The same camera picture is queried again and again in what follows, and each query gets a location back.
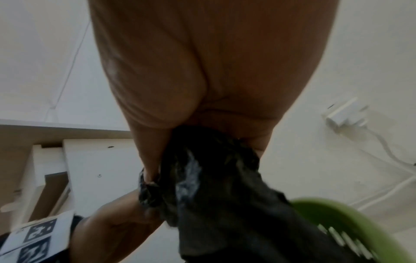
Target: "crumpled black plastic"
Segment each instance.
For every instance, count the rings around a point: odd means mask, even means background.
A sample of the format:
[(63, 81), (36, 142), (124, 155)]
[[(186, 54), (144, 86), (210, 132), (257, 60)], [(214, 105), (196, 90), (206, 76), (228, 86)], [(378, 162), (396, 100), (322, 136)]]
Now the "crumpled black plastic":
[(179, 127), (157, 185), (141, 175), (139, 200), (178, 228), (179, 252), (189, 263), (366, 262), (302, 218), (258, 169), (255, 152), (238, 140)]

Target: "plastic bag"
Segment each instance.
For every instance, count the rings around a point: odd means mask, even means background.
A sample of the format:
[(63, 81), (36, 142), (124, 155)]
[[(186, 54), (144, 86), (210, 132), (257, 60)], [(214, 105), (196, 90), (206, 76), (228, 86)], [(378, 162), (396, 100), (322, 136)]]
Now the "plastic bag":
[(298, 215), (258, 168), (255, 152), (238, 140), (179, 127), (157, 185), (141, 175), (139, 200), (178, 228), (179, 252), (189, 263), (367, 262)]

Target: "human hand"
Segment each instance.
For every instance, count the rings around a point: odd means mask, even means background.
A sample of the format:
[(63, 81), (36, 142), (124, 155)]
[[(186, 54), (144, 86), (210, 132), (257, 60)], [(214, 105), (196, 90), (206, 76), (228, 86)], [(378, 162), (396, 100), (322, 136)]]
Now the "human hand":
[(162, 221), (138, 198), (133, 191), (84, 218), (71, 237), (71, 263), (117, 263), (140, 246)]
[(201, 125), (261, 156), (314, 72), (337, 0), (89, 0), (111, 90), (145, 180), (173, 128)]

